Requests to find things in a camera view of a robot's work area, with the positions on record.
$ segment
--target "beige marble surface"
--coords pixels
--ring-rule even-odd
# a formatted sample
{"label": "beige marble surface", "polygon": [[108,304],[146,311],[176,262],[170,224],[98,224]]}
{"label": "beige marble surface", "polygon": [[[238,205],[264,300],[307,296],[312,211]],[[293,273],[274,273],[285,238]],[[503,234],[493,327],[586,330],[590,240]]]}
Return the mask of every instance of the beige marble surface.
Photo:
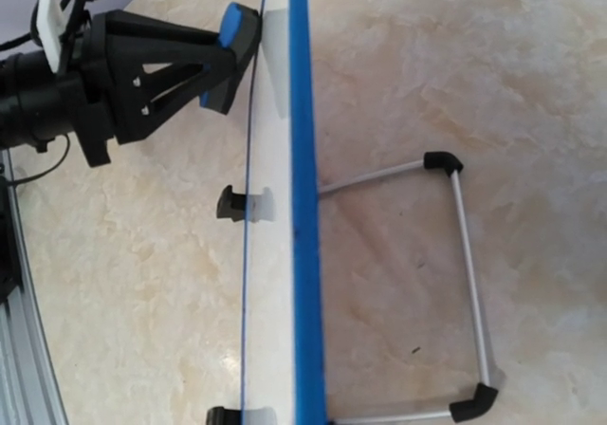
{"label": "beige marble surface", "polygon": [[[229,1],[133,9],[215,29]],[[322,181],[434,149],[467,165],[504,372],[477,423],[606,423],[607,0],[310,2]],[[242,234],[213,212],[221,188],[243,182],[246,102],[243,87],[228,118],[191,105],[149,140],[112,148],[110,167],[90,171],[74,152],[21,190],[74,424],[199,424],[208,407],[238,403]],[[14,157],[27,173],[46,161]],[[441,176],[407,176],[322,203],[332,415],[469,394],[449,191]]]}

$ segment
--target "metal rod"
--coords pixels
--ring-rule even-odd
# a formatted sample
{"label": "metal rod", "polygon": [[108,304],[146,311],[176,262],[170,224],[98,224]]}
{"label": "metal rod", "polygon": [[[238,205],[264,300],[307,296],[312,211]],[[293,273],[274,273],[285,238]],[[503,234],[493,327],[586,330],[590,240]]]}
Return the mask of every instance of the metal rod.
{"label": "metal rod", "polygon": [[451,418],[451,411],[433,411],[429,413],[404,414],[400,416],[376,416],[360,418],[336,418],[333,420],[335,425],[371,425],[378,423],[407,422],[413,420],[431,420],[434,418]]}
{"label": "metal rod", "polygon": [[396,174],[401,174],[407,171],[413,171],[415,169],[421,169],[424,167],[423,159],[414,162],[408,162],[406,164],[401,164],[395,167],[389,167],[387,169],[382,169],[381,171],[372,172],[371,174],[364,174],[362,176],[355,176],[354,178],[348,178],[343,181],[338,181],[337,183],[332,183],[330,185],[321,186],[319,188],[319,194],[330,194],[335,191],[342,190],[344,188],[349,188],[350,186],[359,185],[360,183],[365,183],[367,181],[378,180],[380,178],[385,178],[387,176],[394,176]]}
{"label": "metal rod", "polygon": [[466,223],[466,212],[464,211],[464,199],[462,189],[459,183],[459,174],[457,171],[451,174],[451,184],[455,194],[455,205],[457,207],[457,217],[459,218],[459,228],[462,234],[462,245],[464,248],[464,259],[466,261],[466,274],[468,275],[468,286],[470,294],[470,304],[472,307],[472,320],[474,323],[474,337],[476,340],[476,357],[478,360],[478,369],[481,381],[491,385],[489,376],[489,363],[487,358],[487,342],[485,340],[485,327],[483,326],[483,313],[481,310],[481,301],[479,298],[476,274],[474,273],[474,264],[472,263],[472,251],[468,235],[468,224]]}

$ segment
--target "wire frame stand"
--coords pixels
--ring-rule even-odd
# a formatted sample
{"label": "wire frame stand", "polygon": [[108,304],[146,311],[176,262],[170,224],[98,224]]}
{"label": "wire frame stand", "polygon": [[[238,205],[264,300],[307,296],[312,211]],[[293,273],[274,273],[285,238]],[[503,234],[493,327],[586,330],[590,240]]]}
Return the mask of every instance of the wire frame stand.
{"label": "wire frame stand", "polygon": [[336,193],[345,188],[354,185],[366,183],[369,181],[402,174],[408,171],[415,170],[434,170],[442,169],[451,180],[453,195],[455,197],[455,207],[459,220],[459,227],[462,238],[462,247],[464,250],[464,260],[466,263],[466,275],[468,279],[470,308],[472,312],[472,322],[474,325],[474,342],[476,347],[476,358],[478,362],[479,382],[476,385],[474,397],[465,401],[458,401],[446,405],[445,409],[432,412],[419,412],[406,415],[395,416],[367,416],[367,417],[352,417],[352,418],[336,418],[332,425],[363,425],[363,424],[389,424],[400,423],[415,420],[428,420],[438,418],[450,418],[455,423],[473,420],[487,413],[495,399],[498,396],[498,390],[491,386],[491,378],[489,373],[488,361],[488,344],[485,335],[485,326],[483,322],[483,310],[481,308],[480,292],[476,273],[474,272],[474,264],[472,263],[472,250],[470,248],[468,224],[466,223],[466,212],[464,210],[464,199],[462,197],[462,189],[459,176],[464,169],[462,162],[453,154],[448,152],[429,152],[424,155],[424,158],[419,161],[402,164],[400,166],[383,169],[363,176],[343,180],[338,183],[320,187],[319,193],[321,197]]}

